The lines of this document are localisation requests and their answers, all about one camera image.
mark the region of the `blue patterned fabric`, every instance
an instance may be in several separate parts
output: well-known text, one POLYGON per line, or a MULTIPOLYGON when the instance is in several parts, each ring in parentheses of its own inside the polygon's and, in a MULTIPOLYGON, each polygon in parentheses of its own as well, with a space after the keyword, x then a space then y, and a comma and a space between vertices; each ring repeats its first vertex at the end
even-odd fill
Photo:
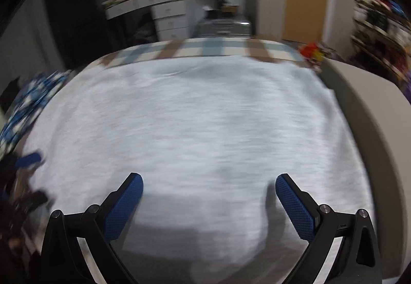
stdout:
POLYGON ((0 133, 0 160, 14 150, 50 99, 63 87, 70 71, 38 75, 17 95, 13 111, 0 133))

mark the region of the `bed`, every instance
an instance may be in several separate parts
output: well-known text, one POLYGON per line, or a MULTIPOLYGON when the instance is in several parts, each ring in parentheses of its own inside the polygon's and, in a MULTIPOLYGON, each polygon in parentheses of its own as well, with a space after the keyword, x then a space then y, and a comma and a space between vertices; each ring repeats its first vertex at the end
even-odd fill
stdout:
MULTIPOLYGON (((344 79, 330 81, 331 65, 321 81, 293 48, 258 39, 169 41, 104 56, 33 127, 23 151, 40 149, 45 163, 31 186, 46 189, 49 210, 68 214, 140 173, 142 204, 114 247, 141 283, 281 282, 306 246, 273 193, 284 172, 337 211, 366 208, 384 264, 395 253, 387 243, 404 239, 381 235, 378 168, 353 114, 341 112, 344 79), (336 85, 337 98, 324 83, 336 85)), ((335 241, 318 282, 337 249, 335 241)), ((384 278, 405 262, 405 252, 386 262, 384 278)))

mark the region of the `red object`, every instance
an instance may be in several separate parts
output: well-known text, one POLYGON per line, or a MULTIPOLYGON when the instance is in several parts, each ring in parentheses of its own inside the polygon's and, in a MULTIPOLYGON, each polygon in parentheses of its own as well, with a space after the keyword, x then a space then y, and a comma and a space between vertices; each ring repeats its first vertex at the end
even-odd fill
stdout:
POLYGON ((312 55, 316 50, 318 50, 317 44, 309 43, 300 49, 300 53, 303 57, 312 58, 312 55))

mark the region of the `shelf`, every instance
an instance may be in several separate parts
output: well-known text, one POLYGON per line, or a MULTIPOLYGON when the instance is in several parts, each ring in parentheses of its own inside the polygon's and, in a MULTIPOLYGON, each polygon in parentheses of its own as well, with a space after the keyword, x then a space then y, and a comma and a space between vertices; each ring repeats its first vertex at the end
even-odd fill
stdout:
POLYGON ((376 10, 379 11, 383 14, 385 14, 390 20, 398 23, 399 25, 402 26, 402 28, 409 34, 411 34, 411 27, 410 27, 410 22, 396 14, 394 14, 393 12, 388 11, 386 8, 384 8, 383 6, 376 6, 376 5, 370 5, 370 4, 365 4, 363 2, 360 2, 358 0, 354 0, 356 2, 356 4, 362 8, 368 9, 368 10, 376 10))
POLYGON ((388 34, 385 31, 383 31, 382 29, 380 29, 380 30, 376 29, 374 25, 370 24, 367 21, 359 21, 359 20, 354 19, 354 22, 357 23, 358 25, 361 25, 362 27, 364 27, 368 30, 371 30, 372 32, 378 34, 381 38, 383 38, 383 40, 390 43, 393 47, 395 47, 398 51, 402 52, 404 55, 408 54, 408 51, 405 47, 403 47, 397 41, 395 41, 391 37, 389 37, 388 34))
POLYGON ((407 77, 404 74, 402 74, 395 66, 393 66, 387 59, 385 59, 385 58, 381 59, 381 58, 377 57, 375 54, 373 54, 372 52, 370 52, 366 48, 366 46, 363 44, 363 42, 360 41, 357 37, 351 36, 351 41, 355 46, 357 46, 362 51, 364 51, 367 55, 372 57, 375 61, 377 61, 385 69, 387 69, 391 73, 394 73, 397 76, 398 79, 401 79, 401 80, 406 81, 406 82, 408 81, 407 77))

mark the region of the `clutter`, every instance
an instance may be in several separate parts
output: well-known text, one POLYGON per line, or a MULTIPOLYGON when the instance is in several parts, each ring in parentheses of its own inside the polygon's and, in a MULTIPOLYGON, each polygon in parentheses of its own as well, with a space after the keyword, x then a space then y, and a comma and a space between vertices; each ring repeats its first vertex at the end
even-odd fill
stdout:
POLYGON ((30 266, 27 269, 23 262, 27 255, 27 235, 22 228, 28 215, 47 201, 41 191, 26 194, 13 203, 7 197, 0 197, 0 259, 4 283, 27 283, 28 272, 36 271, 30 266))
POLYGON ((333 60, 341 60, 334 49, 328 47, 325 43, 309 43, 301 45, 298 48, 300 54, 305 58, 317 73, 321 71, 321 63, 324 58, 329 58, 333 60))
POLYGON ((13 183, 13 189, 10 192, 11 201, 30 193, 28 181, 42 162, 42 156, 38 152, 33 152, 16 160, 14 165, 17 171, 16 178, 13 183))
POLYGON ((354 60, 400 88, 408 83, 411 23, 394 0, 355 0, 354 60))
POLYGON ((204 6, 206 16, 199 21, 194 37, 251 37, 251 23, 241 14, 238 6, 226 0, 215 0, 215 6, 204 6))

